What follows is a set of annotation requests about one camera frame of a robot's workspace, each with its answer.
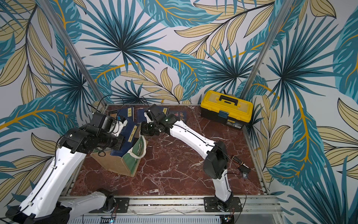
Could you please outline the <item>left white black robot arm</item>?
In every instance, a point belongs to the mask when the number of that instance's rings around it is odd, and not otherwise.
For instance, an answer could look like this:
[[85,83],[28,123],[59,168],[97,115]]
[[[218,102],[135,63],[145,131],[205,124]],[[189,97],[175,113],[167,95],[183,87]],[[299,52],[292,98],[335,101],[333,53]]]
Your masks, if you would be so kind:
[[66,224],[92,211],[112,213],[114,195],[100,189],[74,202],[58,199],[73,172],[93,150],[119,150],[124,137],[120,134],[128,121],[95,112],[90,123],[70,129],[60,140],[55,157],[38,184],[19,206],[8,208],[5,217],[19,224]]

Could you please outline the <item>dark book old man back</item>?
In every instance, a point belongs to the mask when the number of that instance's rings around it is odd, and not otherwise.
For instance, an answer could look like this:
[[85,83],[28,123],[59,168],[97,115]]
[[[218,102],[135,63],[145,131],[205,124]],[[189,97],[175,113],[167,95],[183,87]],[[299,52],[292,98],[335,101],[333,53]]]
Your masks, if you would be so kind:
[[186,122],[186,120],[187,120],[187,112],[184,110],[170,110],[168,113],[174,114],[176,117],[178,117],[183,122]]

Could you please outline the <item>green beige canvas bag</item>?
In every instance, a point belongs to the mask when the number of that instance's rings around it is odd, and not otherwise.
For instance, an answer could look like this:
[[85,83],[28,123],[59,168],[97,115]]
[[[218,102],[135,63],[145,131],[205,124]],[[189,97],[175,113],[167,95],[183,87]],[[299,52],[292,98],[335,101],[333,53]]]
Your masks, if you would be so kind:
[[105,170],[129,177],[134,177],[141,159],[146,155],[147,141],[140,133],[130,137],[129,149],[124,150],[123,156],[114,155],[109,149],[105,154],[98,155],[95,150],[90,156],[95,159]]

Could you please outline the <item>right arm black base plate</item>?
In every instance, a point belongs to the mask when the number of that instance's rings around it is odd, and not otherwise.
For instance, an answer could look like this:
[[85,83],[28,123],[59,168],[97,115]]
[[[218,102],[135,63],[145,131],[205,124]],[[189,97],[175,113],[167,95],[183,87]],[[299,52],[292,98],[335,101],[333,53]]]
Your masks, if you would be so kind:
[[241,212],[242,205],[240,198],[233,197],[223,202],[216,197],[205,197],[205,212]]

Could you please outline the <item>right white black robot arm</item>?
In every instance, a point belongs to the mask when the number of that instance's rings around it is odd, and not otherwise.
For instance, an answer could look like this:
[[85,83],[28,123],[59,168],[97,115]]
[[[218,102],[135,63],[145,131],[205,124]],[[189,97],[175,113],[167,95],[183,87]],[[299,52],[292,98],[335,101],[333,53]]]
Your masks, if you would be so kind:
[[227,179],[228,155],[223,142],[215,142],[197,133],[174,114],[166,115],[156,104],[144,110],[146,121],[141,134],[159,136],[166,133],[194,149],[204,160],[203,170],[212,178],[215,197],[226,203],[232,196]]

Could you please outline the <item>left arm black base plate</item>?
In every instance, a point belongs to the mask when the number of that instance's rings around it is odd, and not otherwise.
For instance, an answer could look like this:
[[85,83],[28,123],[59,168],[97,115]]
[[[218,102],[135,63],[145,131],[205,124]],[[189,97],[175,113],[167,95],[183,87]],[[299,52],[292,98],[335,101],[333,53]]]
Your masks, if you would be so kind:
[[128,197],[113,197],[108,201],[107,213],[127,213],[130,199]]

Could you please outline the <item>blue book table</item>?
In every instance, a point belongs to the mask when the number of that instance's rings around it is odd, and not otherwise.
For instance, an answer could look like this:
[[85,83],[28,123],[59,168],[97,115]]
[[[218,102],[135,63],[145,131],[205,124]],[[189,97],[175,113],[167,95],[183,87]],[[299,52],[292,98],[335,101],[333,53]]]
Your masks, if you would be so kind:
[[119,151],[111,151],[111,156],[123,157],[136,144],[139,139],[138,127],[138,123],[132,120],[128,121],[127,125],[121,132],[121,135],[124,136],[123,144]]

